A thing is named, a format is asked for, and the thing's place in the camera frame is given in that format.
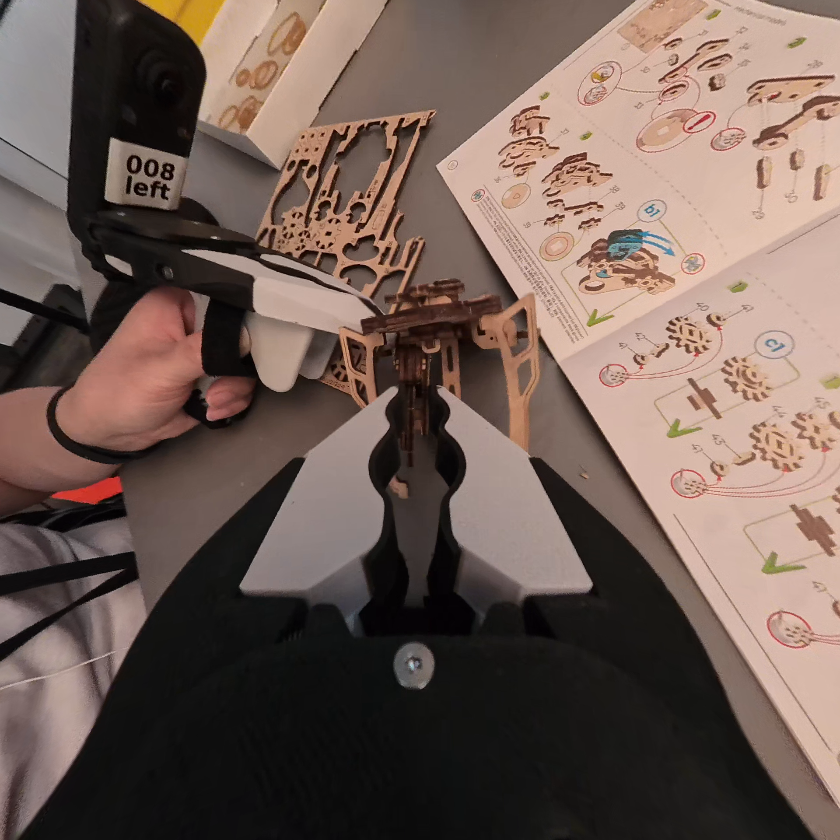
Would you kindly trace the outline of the person's left forearm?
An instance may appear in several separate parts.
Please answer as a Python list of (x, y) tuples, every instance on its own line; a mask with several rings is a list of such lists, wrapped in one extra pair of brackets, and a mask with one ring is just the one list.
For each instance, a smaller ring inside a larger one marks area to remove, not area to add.
[(2, 517), (57, 492), (98, 483), (119, 469), (73, 455), (57, 443), (47, 424), (47, 405), (57, 392), (33, 387), (1, 396)]

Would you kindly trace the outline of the wooden mechanical model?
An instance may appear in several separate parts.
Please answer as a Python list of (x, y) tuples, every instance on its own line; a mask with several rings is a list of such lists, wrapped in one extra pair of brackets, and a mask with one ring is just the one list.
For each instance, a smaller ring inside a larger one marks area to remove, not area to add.
[(377, 361), (392, 357), (404, 394), (400, 447), (409, 464), (415, 435), (429, 432), (434, 359), (439, 359), (444, 389), (461, 397), (459, 349), (468, 340), (482, 350), (500, 352), (507, 384), (508, 435), (529, 451), (530, 403), (540, 378), (534, 295), (504, 308), (497, 295), (462, 298), (464, 292), (465, 285), (456, 279), (409, 287), (385, 298), (387, 313), (363, 319), (357, 330), (339, 331), (346, 384), (361, 407), (379, 395)]

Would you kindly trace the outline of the person's left hand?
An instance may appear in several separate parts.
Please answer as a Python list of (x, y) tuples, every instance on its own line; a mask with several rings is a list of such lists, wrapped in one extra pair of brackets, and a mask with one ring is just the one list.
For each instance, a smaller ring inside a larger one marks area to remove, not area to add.
[(190, 293), (151, 290), (59, 399), (59, 428), (80, 445), (122, 452), (194, 428), (184, 405), (204, 377), (202, 341)]

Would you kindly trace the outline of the black wrist band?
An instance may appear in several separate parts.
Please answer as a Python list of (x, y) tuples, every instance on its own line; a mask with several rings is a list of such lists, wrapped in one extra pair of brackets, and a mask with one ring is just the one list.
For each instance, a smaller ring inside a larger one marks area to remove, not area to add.
[(125, 451), (81, 444), (70, 438), (62, 430), (56, 418), (59, 401), (70, 388), (71, 386), (68, 385), (57, 390), (50, 398), (45, 410), (45, 420), (49, 433), (58, 446), (66, 450), (66, 452), (95, 464), (119, 466), (143, 459), (161, 446), (161, 443), (157, 443), (144, 449)]

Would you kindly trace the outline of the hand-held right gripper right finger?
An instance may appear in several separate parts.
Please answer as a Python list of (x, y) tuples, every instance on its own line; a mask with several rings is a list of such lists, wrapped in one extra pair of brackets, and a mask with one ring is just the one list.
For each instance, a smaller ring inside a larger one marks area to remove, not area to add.
[(429, 422), (446, 492), (427, 571), (427, 630), (468, 635), (498, 604), (591, 594), (527, 452), (442, 386), (429, 396)]

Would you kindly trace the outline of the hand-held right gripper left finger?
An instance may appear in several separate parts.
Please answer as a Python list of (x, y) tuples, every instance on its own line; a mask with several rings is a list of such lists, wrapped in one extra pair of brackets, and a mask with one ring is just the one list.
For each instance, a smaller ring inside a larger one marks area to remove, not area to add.
[(391, 387), (307, 454), (243, 594), (332, 605), (351, 626), (403, 607), (408, 572), (389, 494), (401, 465), (401, 408)]

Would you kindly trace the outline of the white cardboard packaging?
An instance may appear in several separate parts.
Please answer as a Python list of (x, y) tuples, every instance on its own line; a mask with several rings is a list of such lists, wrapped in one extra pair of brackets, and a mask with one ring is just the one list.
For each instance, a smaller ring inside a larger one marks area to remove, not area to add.
[(282, 167), (386, 1), (228, 1), (201, 44), (197, 127)]

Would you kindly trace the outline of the assembly instruction booklet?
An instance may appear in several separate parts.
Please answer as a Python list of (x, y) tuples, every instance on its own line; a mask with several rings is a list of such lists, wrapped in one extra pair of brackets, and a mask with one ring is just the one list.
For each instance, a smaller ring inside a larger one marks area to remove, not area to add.
[(635, 2), (438, 169), (838, 802), (839, 24)]

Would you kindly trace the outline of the yellow plastic box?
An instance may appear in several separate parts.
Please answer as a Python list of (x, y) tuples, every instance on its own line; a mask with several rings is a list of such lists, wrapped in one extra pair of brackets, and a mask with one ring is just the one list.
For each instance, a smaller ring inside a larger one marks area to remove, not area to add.
[(200, 46), (225, 4), (215, 1), (142, 1), (142, 4), (183, 29)]

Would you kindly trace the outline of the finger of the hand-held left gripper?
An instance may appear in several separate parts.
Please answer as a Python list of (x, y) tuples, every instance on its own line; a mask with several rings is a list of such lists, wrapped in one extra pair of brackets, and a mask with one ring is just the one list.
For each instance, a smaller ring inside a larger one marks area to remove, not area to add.
[(324, 332), (361, 331), (363, 320), (379, 317), (374, 302), (342, 284), (326, 285), (281, 272), (256, 274), (253, 311), (258, 315)]
[(320, 269), (304, 267), (294, 262), (293, 260), (285, 257), (262, 255), (256, 258), (242, 255), (226, 254), (224, 252), (211, 251), (203, 248), (189, 249), (186, 251), (186, 253), (190, 256), (213, 262), (219, 266), (225, 266), (227, 268), (240, 271), (242, 273), (245, 273), (246, 275), (252, 276), (253, 278), (255, 278), (256, 274), (262, 274), (264, 272), (267, 272), (269, 275), (273, 274), (274, 272), (281, 272), (291, 277), (312, 280), (323, 285), (326, 285), (328, 283), (336, 286), (342, 284), (344, 286), (350, 287), (357, 293), (360, 293), (359, 291), (352, 288), (352, 286), (348, 285), (346, 282), (339, 278), (335, 278), (331, 275), (328, 275), (325, 272), (322, 272)]

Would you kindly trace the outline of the laser-cut plywood parts sheet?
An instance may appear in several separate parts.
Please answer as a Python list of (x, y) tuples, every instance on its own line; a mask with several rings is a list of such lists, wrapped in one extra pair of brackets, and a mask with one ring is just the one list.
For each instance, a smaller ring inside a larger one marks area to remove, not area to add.
[[(340, 122), (302, 131), (284, 164), (258, 229), (257, 244), (280, 256), (339, 278), (369, 299), (399, 280), (413, 280), (425, 241), (401, 245), (404, 215), (396, 200), (422, 131), (434, 110)], [(342, 198), (340, 167), (365, 135), (381, 135), (384, 159), (364, 188)], [(339, 333), (277, 321), (255, 313), (248, 336), (261, 381), (285, 392), (301, 375), (349, 394)]]

